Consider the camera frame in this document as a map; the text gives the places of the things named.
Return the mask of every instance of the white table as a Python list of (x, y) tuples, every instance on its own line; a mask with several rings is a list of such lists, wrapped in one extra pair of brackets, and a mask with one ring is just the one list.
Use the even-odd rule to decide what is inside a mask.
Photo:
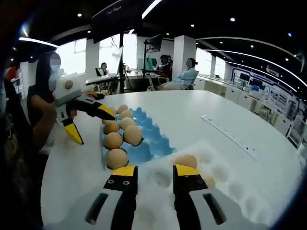
[[(273, 207), (289, 200), (300, 175), (296, 150), (286, 138), (260, 117), (208, 91), (136, 92), (106, 96), (103, 103), (142, 107), (166, 134), (170, 146), (181, 150), (207, 140), (233, 166), (244, 181), (257, 188)], [(258, 161), (217, 129), (201, 119), (213, 118), (256, 148)], [(98, 185), (109, 173), (102, 169), (99, 148), (101, 121), (79, 113), (75, 118), (83, 146), (57, 140), (43, 178), (41, 209), (46, 225), (62, 220), (78, 198)]]

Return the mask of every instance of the black ceiling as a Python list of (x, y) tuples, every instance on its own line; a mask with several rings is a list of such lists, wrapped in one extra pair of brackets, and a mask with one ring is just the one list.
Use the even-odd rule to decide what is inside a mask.
[[(90, 24), (90, 18), (114, 0), (76, 0), (76, 1), (49, 1), (50, 4), (41, 6), (32, 14), (25, 25), (29, 28), (29, 37), (52, 41), (52, 38), (73, 28)], [(146, 9), (153, 0), (140, 1), (142, 9)], [(277, 49), (258, 42), (237, 39), (206, 39), (205, 42), (220, 50), (246, 53), (274, 62), (303, 81), (306, 80), (305, 52), (306, 52), (306, 17), (305, 9), (301, 2), (277, 1), (277, 0), (252, 0), (252, 1), (204, 1), (204, 0), (162, 0), (143, 20), (143, 28), (135, 30), (140, 36), (153, 36), (165, 34), (165, 37), (174, 38), (179, 35), (188, 35), (196, 39), (231, 36), (256, 39), (274, 44), (292, 54), (298, 54), (297, 58)], [(52, 41), (61, 45), (68, 41), (87, 37), (86, 31), (71, 34), (60, 40)], [(198, 47), (208, 49), (208, 46), (199, 42)], [(18, 42), (15, 51), (16, 61), (24, 60), (36, 52), (37, 47), (29, 43)], [(212, 52), (221, 58), (223, 54)], [(239, 64), (251, 66), (255, 69), (266, 67), (268, 63), (256, 58), (238, 54), (226, 53)], [(285, 81), (294, 88), (300, 87), (299, 96), (307, 92), (305, 87), (294, 76), (276, 68)]]

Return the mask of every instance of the woman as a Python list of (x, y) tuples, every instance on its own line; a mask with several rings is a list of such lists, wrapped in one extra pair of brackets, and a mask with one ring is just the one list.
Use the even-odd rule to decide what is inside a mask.
[(105, 62), (103, 62), (101, 64), (100, 68), (101, 68), (101, 71), (100, 71), (101, 76), (105, 76), (109, 73), (109, 71), (107, 70), (107, 65), (106, 65)]
[(198, 63), (195, 59), (189, 58), (187, 60), (187, 69), (183, 71), (177, 79), (164, 83), (161, 85), (160, 90), (185, 90), (187, 89), (197, 77), (195, 66)]

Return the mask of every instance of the dark hair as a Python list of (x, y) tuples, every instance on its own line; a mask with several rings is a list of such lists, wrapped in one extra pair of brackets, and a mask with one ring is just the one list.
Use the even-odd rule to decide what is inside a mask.
[(160, 59), (163, 59), (163, 58), (168, 59), (168, 55), (165, 55), (165, 54), (161, 55)]
[(193, 58), (189, 58), (192, 61), (192, 66), (195, 67), (196, 65), (198, 65), (198, 62), (196, 62), (195, 59)]

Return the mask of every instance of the outlet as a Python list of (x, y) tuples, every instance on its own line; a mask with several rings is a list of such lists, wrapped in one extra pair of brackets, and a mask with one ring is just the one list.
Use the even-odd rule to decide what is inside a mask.
[(239, 138), (237, 135), (231, 133), (227, 128), (222, 127), (220, 124), (213, 121), (208, 116), (202, 116), (202, 120), (212, 125), (214, 128), (219, 130), (221, 133), (223, 133), (226, 137), (231, 139), (234, 143), (236, 143), (244, 152), (246, 152), (251, 158), (254, 160), (257, 160), (257, 153), (255, 152), (255, 149), (251, 147), (249, 144), (247, 144), (243, 139)]

